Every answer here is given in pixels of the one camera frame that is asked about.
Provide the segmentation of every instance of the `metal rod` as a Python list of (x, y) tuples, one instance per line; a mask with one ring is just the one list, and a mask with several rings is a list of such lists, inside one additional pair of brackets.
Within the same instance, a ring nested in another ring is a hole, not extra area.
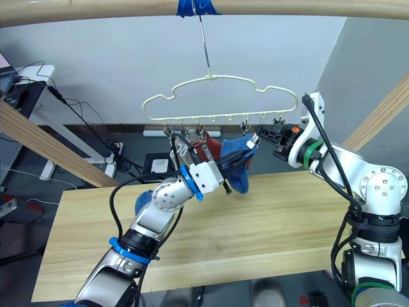
[(200, 29), (201, 29), (201, 31), (202, 31), (204, 55), (206, 56), (207, 69), (209, 70), (209, 77), (212, 77), (212, 71), (210, 70), (209, 55), (208, 55), (208, 53), (207, 53), (205, 31), (204, 31), (204, 29), (203, 29), (202, 16), (200, 16), (200, 15), (199, 15), (199, 20), (200, 20)]

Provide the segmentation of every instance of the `clothes hanger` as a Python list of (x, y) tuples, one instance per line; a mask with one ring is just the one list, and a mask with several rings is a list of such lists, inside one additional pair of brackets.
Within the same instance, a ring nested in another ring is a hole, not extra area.
[[(192, 7), (193, 7), (193, 13), (196, 16), (196, 7), (194, 4), (194, 0), (192, 0)], [(202, 78), (197, 78), (189, 81), (185, 81), (182, 83), (179, 83), (175, 86), (172, 87), (172, 95), (171, 96), (165, 96), (163, 94), (157, 94), (155, 96), (152, 96), (148, 99), (146, 99), (143, 104), (142, 104), (142, 110), (143, 113), (148, 117), (150, 120), (158, 120), (164, 122), (166, 124), (168, 121), (176, 121), (180, 124), (183, 124), (184, 120), (195, 120), (196, 123), (199, 121), (201, 118), (209, 118), (211, 119), (212, 122), (216, 122), (217, 118), (227, 118), (229, 121), (232, 121), (234, 117), (236, 116), (244, 116), (246, 119), (249, 118), (250, 115), (260, 115), (261, 118), (266, 118), (268, 114), (272, 113), (279, 113), (279, 117), (282, 118), (285, 113), (294, 111), (297, 106), (298, 106), (298, 97), (297, 94), (295, 94), (293, 91), (283, 88), (280, 86), (274, 86), (274, 85), (269, 85), (264, 89), (257, 88), (256, 82), (252, 79), (249, 78), (244, 78), (244, 77), (238, 77), (235, 75), (213, 75), (212, 71), (210, 70), (210, 61), (209, 61), (209, 56), (207, 52), (207, 47), (206, 47), (206, 38), (205, 38), (205, 31), (203, 29), (203, 22), (202, 22), (202, 17), (199, 15), (199, 20), (200, 20), (200, 28), (201, 28), (201, 33), (202, 33), (202, 39), (203, 39), (203, 47), (204, 47), (204, 54), (206, 56), (206, 62), (207, 62), (207, 68), (208, 68), (208, 75), (202, 77)], [(226, 113), (226, 114), (208, 114), (208, 115), (194, 115), (194, 116), (176, 116), (176, 117), (161, 117), (161, 118), (156, 118), (152, 117), (148, 114), (146, 110), (146, 106), (153, 100), (156, 100), (158, 98), (164, 98), (166, 100), (173, 100), (177, 97), (176, 90), (178, 88), (181, 88), (182, 86), (186, 86), (188, 84), (192, 83), (197, 83), (197, 82), (203, 82), (203, 81), (214, 81), (216, 79), (234, 79), (238, 81), (243, 81), (252, 84), (253, 90), (258, 93), (266, 93), (268, 90), (277, 90), (277, 91), (283, 91), (285, 93), (289, 93), (293, 98), (294, 98), (294, 105), (293, 107), (289, 109), (282, 109), (282, 110), (269, 110), (269, 111), (259, 111), (259, 112), (244, 112), (244, 113)]]

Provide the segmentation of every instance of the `wooden table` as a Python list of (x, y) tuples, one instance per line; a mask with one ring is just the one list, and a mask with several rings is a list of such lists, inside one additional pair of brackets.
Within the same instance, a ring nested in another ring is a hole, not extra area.
[[(250, 192), (219, 188), (190, 200), (148, 267), (143, 292), (328, 269), (347, 202), (306, 172), (258, 175)], [(136, 197), (156, 184), (124, 187), (115, 205), (125, 230)], [(66, 191), (52, 227), (33, 301), (73, 299), (117, 234), (112, 188)]]

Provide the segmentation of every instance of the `wooden beam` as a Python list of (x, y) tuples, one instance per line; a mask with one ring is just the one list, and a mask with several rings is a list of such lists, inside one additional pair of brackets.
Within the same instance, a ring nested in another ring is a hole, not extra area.
[(409, 103), (409, 74), (386, 96), (366, 120), (345, 140), (344, 146), (360, 150)]
[(0, 130), (34, 152), (96, 187), (112, 187), (118, 182), (86, 162), (57, 139), (0, 100)]
[[(106, 17), (176, 15), (178, 0), (0, 0), (0, 26)], [(409, 19), (407, 0), (213, 0), (225, 15), (330, 15)]]

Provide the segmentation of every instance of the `white wall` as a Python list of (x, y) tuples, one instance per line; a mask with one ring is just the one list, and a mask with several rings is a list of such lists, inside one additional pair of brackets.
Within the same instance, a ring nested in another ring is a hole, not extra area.
[[(300, 96), (315, 90), (344, 22), (342, 17), (203, 17), (214, 74), (249, 77), (259, 87), (285, 86)], [(0, 29), (0, 49), (16, 67), (37, 60), (53, 64), (60, 92), (90, 102), (106, 123), (149, 123), (141, 112), (146, 98), (169, 94), (176, 83), (207, 73), (195, 18), (131, 17), (5, 28)], [(254, 93), (240, 81), (201, 83), (179, 93), (178, 100), (152, 102), (150, 113), (250, 112), (292, 104), (289, 95)], [(43, 104), (62, 123), (80, 122), (50, 95), (43, 96)], [(85, 116), (99, 121), (89, 110)], [(287, 119), (299, 122), (299, 116), (296, 112)]]
[[(318, 89), (325, 99), (325, 130), (345, 139), (409, 72), (409, 21), (348, 18)], [(371, 163), (409, 175), (409, 107), (359, 150)]]

